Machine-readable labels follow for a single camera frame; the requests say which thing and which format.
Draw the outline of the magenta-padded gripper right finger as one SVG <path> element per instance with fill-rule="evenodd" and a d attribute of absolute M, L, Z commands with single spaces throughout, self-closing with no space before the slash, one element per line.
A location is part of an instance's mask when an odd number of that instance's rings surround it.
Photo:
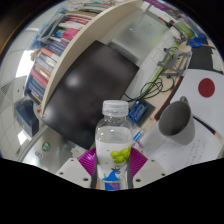
<path fill-rule="evenodd" d="M 165 169 L 155 159 L 147 159 L 137 149 L 132 148 L 127 168 L 127 186 L 140 188 L 166 176 Z"/>

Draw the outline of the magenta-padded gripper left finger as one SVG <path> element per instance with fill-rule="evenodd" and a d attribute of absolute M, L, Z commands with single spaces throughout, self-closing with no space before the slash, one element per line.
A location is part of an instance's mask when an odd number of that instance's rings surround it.
<path fill-rule="evenodd" d="M 97 189 L 96 149 L 72 149 L 72 157 L 57 171 L 56 175 L 84 188 Z"/>

